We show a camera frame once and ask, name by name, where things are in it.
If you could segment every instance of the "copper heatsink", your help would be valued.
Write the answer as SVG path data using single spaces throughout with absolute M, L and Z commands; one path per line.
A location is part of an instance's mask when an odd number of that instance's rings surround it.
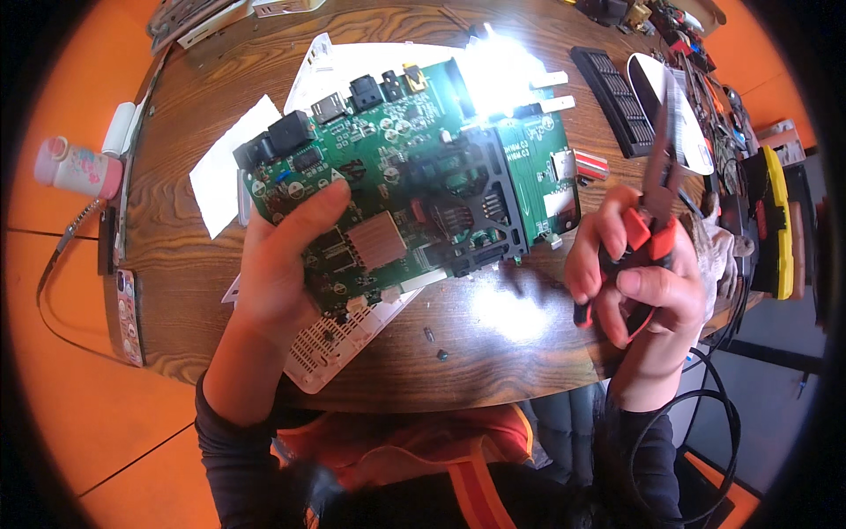
M 390 212 L 381 212 L 347 231 L 365 272 L 405 257 L 407 249 Z

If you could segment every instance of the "pliers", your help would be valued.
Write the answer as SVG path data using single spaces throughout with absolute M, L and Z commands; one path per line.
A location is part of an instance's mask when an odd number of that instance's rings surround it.
M 664 104 L 661 106 L 655 126 L 655 140 L 646 164 L 643 177 L 643 196 L 638 207 L 623 212 L 623 225 L 628 244 L 623 255 L 613 260 L 605 246 L 599 246 L 599 268 L 602 282 L 616 281 L 617 274 L 627 266 L 628 258 L 640 248 L 646 248 L 650 258 L 648 266 L 669 269 L 672 264 L 675 230 L 678 221 L 673 215 L 673 201 L 678 196 L 682 178 L 680 163 L 684 163 L 681 151 L 681 117 L 678 86 L 675 79 L 665 72 Z M 584 305 L 574 303 L 573 322 L 576 327 L 585 328 L 592 324 L 592 300 Z M 639 303 L 626 319 L 629 342 L 646 326 L 655 314 L 655 307 Z

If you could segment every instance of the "wood grain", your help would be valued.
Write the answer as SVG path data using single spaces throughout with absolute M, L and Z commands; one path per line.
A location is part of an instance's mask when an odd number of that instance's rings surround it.
M 579 188 L 583 212 L 595 211 L 618 183 L 640 187 L 645 159 L 623 159 L 591 89 L 569 58 L 573 46 L 601 47 L 618 63 L 654 40 L 624 36 L 553 0 L 452 2 L 471 24 L 491 22 L 540 58 L 563 69 L 576 107 L 562 114 L 570 144 L 608 159 L 606 183 Z M 130 184 L 126 267 L 138 277 L 141 337 L 150 369 L 194 383 L 208 366 L 232 311 L 220 299 L 238 273 L 244 230 L 233 222 L 210 240 L 188 173 L 223 132 L 268 94 L 282 107 L 312 39 L 336 44 L 414 41 L 462 47 L 467 35 L 440 4 L 328 3 L 310 14 L 245 19 L 190 50 L 174 49 L 145 117 Z M 700 179 L 685 186 L 698 198 Z M 287 378 L 292 404 L 339 411 L 437 411 L 576 388 L 613 374 L 621 353 L 596 330 L 572 323 L 559 285 L 572 245 L 542 245 L 523 267 L 503 263 L 473 280 L 427 287 L 318 395 Z M 426 340 L 429 327 L 436 341 Z M 437 359 L 445 350 L 448 358 Z

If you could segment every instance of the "pink bottle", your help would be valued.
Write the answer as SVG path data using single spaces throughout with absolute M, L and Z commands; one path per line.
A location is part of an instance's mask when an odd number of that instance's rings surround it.
M 35 175 L 40 184 L 110 199 L 118 193 L 124 166 L 119 160 L 54 136 L 41 144 Z

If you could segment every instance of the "phone case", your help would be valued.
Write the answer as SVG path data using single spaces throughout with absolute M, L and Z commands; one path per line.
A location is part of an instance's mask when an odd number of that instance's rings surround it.
M 118 282 L 121 351 L 131 363 L 136 366 L 144 366 L 135 304 L 135 274 L 131 270 L 119 269 L 115 278 Z

